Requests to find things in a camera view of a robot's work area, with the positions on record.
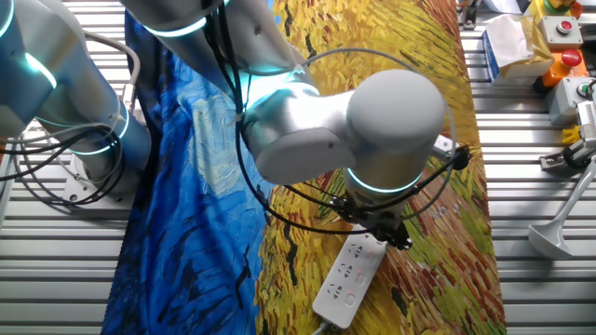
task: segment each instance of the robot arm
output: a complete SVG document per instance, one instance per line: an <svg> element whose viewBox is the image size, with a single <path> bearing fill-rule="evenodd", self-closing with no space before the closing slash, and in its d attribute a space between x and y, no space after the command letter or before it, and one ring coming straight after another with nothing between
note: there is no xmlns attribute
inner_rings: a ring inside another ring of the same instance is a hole
<svg viewBox="0 0 596 335"><path fill-rule="evenodd" d="M268 181L291 184L347 168L349 194L357 203L378 205L411 189L432 154L442 160L454 155L452 142L440 136L448 106L430 81L415 72L385 71L355 90L322 97L308 70L300 66L304 58L278 30L265 1L122 0L122 4L228 95L231 89L223 73L231 76L229 64L240 70L247 106L243 135ZM111 124L116 117L115 132L124 145L128 174L136 176L123 180L138 181L148 156L148 133L129 117L128 106L93 65L74 16L60 0L0 0L0 6L14 12L8 19L0 18L8 22L4 36L0 34L0 73L14 78L12 90L0 93L0 112L14 122L0 126L0 136L18 135L34 116L49 121L42 125L50 133L58 130L53 124ZM213 19L220 6L235 50L234 59L226 64L213 53L224 44L221 22ZM50 28L52 34L43 33ZM13 91L14 95L4 94ZM15 100L22 91L30 92L31 98ZM110 150L94 141L74 147L94 176L106 173L106 162L113 159ZM398 218L402 208L398 204L387 211Z"/></svg>
<svg viewBox="0 0 596 335"><path fill-rule="evenodd" d="M430 81L415 72L386 71L355 90L321 97L308 70L297 66L305 60L281 34L265 1L122 3L184 62L230 94L219 70L229 76L232 71L212 51L223 45L223 32L210 18L223 6L235 54L227 62L240 70L248 97L243 136L267 181L293 184L347 168L351 198L375 206L416 185L432 154L443 161L455 155L453 143L440 136L448 106ZM403 207L397 204L380 215L398 218ZM381 223L377 219L360 223L371 228ZM394 231L400 228L400 220L387 222ZM401 237L405 243L403 226Z"/></svg>
<svg viewBox="0 0 596 335"><path fill-rule="evenodd" d="M149 132L94 65L75 16L60 0L0 0L0 13L0 137L18 137L34 117L61 142L84 131L60 133L68 127L110 125L125 156L113 193L136 190L149 156ZM70 149L90 180L104 179L117 164L107 139L87 137Z"/></svg>

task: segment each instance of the power strip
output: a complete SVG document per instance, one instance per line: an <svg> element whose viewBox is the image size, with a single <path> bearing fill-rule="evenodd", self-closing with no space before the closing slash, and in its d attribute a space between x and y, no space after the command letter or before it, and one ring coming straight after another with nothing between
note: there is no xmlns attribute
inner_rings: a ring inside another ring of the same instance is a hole
<svg viewBox="0 0 596 335"><path fill-rule="evenodd" d="M348 328L385 253L386 242L371 234L350 235L313 302L315 313L338 328Z"/></svg>

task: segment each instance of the tissue box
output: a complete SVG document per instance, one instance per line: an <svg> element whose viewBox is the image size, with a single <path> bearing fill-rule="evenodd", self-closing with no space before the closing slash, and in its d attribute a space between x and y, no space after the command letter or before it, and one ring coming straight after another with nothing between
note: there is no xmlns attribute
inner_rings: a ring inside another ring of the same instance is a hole
<svg viewBox="0 0 596 335"><path fill-rule="evenodd" d="M529 87L554 62L532 17L496 18L486 26L482 43L493 85Z"/></svg>

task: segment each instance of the power outlet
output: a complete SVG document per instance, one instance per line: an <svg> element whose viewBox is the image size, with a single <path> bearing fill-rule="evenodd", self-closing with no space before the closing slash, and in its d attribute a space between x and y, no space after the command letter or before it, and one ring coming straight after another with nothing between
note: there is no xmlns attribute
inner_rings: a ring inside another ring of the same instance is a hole
<svg viewBox="0 0 596 335"><path fill-rule="evenodd" d="M386 242L371 234L349 236L313 302L315 313L338 328L348 328L385 253Z"/></svg>

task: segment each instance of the red button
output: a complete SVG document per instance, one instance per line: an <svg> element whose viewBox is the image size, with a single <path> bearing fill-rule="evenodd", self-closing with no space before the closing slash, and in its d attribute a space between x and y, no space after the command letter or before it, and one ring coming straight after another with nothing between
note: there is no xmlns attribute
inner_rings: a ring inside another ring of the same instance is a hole
<svg viewBox="0 0 596 335"><path fill-rule="evenodd" d="M566 65L568 67L574 67L581 64L581 55L579 54L579 52L577 52L577 50L565 50L561 54L561 61L563 65Z"/></svg>
<svg viewBox="0 0 596 335"><path fill-rule="evenodd" d="M564 30L571 30L574 26L571 25L570 21L563 21L561 22L561 28L563 28Z"/></svg>
<svg viewBox="0 0 596 335"><path fill-rule="evenodd" d="M557 32L559 34L567 35L574 29L573 24L570 21L562 21L557 25Z"/></svg>

